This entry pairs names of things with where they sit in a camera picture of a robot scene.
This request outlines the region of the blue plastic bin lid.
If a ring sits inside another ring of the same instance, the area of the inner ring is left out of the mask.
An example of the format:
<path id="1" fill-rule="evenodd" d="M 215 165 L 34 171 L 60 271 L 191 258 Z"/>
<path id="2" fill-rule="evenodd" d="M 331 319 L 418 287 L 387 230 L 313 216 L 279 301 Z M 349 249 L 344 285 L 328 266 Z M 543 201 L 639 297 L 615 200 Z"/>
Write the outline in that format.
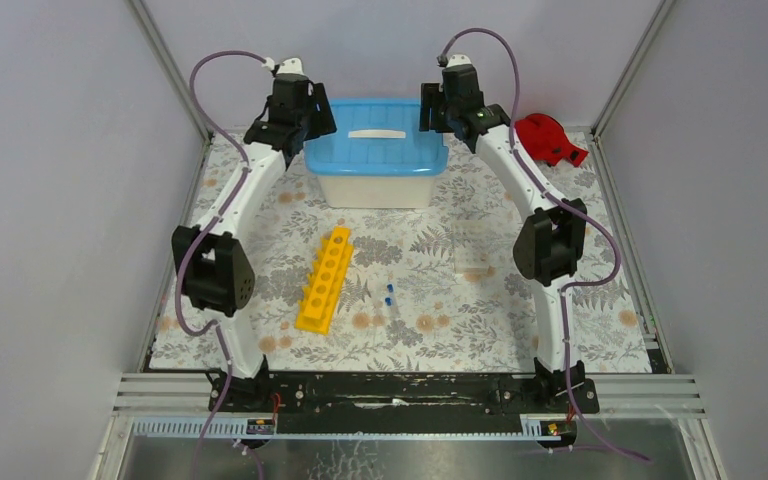
<path id="1" fill-rule="evenodd" d="M 416 99 L 346 98 L 330 102 L 336 132 L 305 144 L 319 176 L 430 177 L 446 169 L 440 133 L 419 129 Z"/>

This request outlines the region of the white plastic storage bin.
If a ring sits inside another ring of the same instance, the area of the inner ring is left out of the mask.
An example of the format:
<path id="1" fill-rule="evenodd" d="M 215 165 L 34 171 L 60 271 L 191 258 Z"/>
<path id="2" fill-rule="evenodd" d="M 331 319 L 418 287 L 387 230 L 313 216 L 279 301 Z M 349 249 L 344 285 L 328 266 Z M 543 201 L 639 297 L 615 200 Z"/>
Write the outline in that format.
<path id="1" fill-rule="evenodd" d="M 316 178 L 332 208 L 421 209 L 431 204 L 438 176 L 321 175 Z"/>

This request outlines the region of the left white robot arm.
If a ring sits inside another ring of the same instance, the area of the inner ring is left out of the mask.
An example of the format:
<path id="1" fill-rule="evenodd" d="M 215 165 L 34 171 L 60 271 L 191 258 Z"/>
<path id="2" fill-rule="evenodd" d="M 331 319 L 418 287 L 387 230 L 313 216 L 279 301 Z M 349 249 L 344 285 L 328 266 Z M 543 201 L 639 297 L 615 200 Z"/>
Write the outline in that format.
<path id="1" fill-rule="evenodd" d="M 177 227 L 171 238 L 179 327 L 191 337 L 216 335 L 226 374 L 237 378 L 232 398 L 248 411 L 267 404 L 271 387 L 259 377 L 265 356 L 242 319 L 255 287 L 243 230 L 304 143 L 335 130 L 323 84 L 302 73 L 276 74 L 243 140 L 225 137 L 240 160 L 220 196 L 194 225 Z"/>

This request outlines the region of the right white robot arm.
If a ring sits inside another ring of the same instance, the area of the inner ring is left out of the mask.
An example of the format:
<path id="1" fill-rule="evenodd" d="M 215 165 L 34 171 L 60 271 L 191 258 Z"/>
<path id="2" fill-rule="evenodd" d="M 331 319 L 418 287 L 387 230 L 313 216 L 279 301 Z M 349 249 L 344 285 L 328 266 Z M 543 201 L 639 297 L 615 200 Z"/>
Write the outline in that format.
<path id="1" fill-rule="evenodd" d="M 511 130 L 503 108 L 485 103 L 468 57 L 444 58 L 441 68 L 440 82 L 421 87 L 419 128 L 451 133 L 460 140 L 502 182 L 523 219 L 512 257 L 535 304 L 540 343 L 533 396 L 543 410 L 557 412 L 573 398 L 567 378 L 584 378 L 582 363 L 572 355 L 561 289 L 573 279 L 583 255 L 586 206 L 579 199 L 562 198 L 549 186 Z"/>

